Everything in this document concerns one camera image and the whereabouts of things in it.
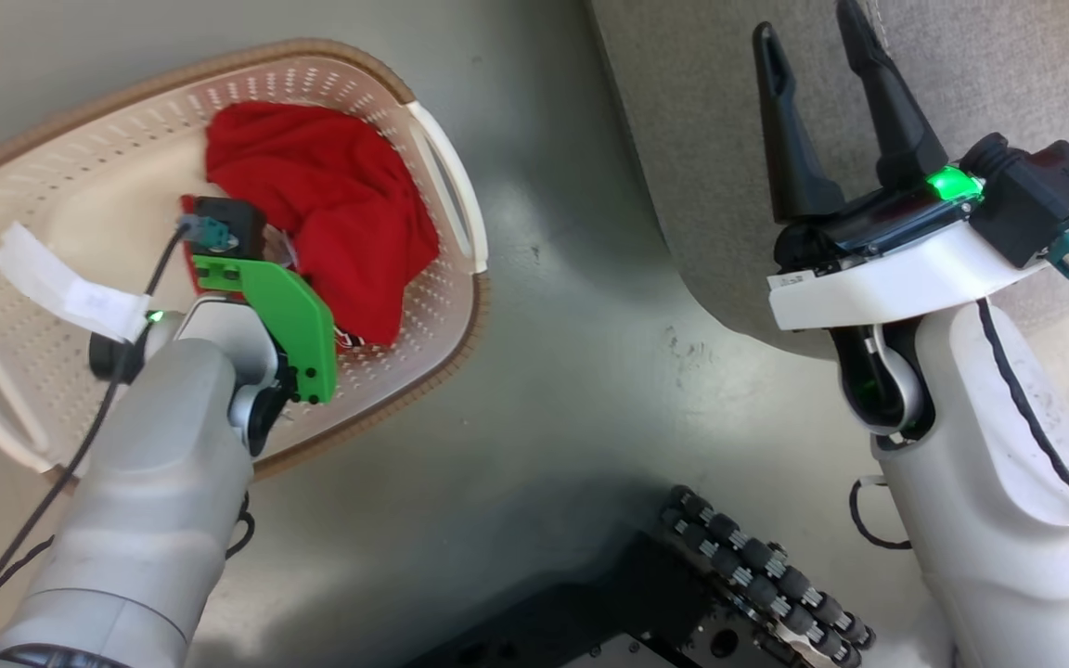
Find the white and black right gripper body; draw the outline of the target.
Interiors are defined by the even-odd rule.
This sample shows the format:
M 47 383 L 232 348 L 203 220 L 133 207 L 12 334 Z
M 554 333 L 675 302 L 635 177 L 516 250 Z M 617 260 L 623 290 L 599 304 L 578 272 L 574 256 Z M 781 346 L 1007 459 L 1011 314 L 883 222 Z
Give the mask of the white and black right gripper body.
M 894 323 L 983 299 L 1023 269 L 972 227 L 983 178 L 954 165 L 907 190 L 877 190 L 822 220 L 786 226 L 768 300 L 785 331 Z

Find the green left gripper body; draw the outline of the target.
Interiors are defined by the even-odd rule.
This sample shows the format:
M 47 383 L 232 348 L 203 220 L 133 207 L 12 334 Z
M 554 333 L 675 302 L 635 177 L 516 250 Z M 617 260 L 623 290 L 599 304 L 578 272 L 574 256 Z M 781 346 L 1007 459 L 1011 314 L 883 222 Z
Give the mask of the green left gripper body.
M 297 393 L 326 405 L 338 388 L 338 345 L 329 307 L 296 271 L 279 263 L 222 255 L 192 255 L 200 292 L 247 304 L 297 369 Z

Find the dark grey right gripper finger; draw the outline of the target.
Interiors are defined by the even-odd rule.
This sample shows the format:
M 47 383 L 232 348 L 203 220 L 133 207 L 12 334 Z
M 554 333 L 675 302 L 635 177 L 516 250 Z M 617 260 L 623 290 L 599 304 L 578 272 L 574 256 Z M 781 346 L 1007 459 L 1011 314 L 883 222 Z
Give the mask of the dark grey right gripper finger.
M 771 24 L 756 25 L 753 55 L 771 208 L 778 226 L 826 217 L 845 206 L 828 178 L 796 106 L 796 76 Z
M 885 51 L 864 7 L 837 1 L 836 20 L 849 68 L 864 86 L 880 156 L 876 173 L 885 189 L 925 182 L 947 166 L 946 149 L 925 118 L 902 73 Z

